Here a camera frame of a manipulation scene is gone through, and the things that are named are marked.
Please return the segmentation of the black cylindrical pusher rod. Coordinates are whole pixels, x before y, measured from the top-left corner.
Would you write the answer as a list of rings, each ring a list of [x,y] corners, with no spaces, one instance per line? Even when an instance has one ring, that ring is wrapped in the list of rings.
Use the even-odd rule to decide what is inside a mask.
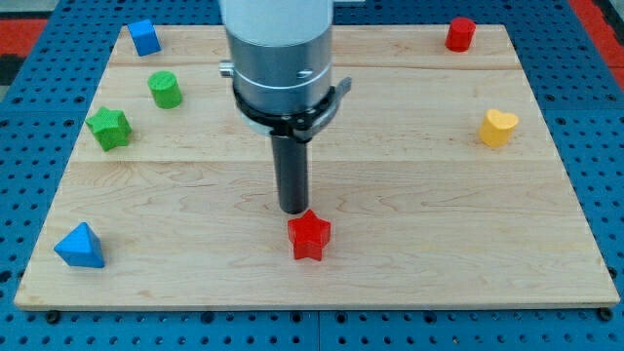
[[[300,214],[308,208],[307,145],[287,136],[271,138],[279,205]]]

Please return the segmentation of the black clamp ring mount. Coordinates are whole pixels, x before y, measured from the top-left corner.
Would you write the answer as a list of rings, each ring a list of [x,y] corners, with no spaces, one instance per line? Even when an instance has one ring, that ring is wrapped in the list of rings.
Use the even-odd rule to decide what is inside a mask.
[[[297,142],[309,142],[323,130],[336,115],[342,98],[352,87],[352,78],[345,77],[314,106],[302,112],[271,114],[251,107],[243,96],[233,89],[236,106],[246,124],[265,137],[292,137]]]

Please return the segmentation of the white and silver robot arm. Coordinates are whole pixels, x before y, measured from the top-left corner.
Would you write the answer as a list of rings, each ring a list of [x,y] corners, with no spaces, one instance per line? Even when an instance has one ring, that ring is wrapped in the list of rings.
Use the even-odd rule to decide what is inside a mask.
[[[307,144],[337,113],[350,78],[332,83],[332,0],[220,0],[231,79],[245,123],[272,142],[279,205],[308,207]]]

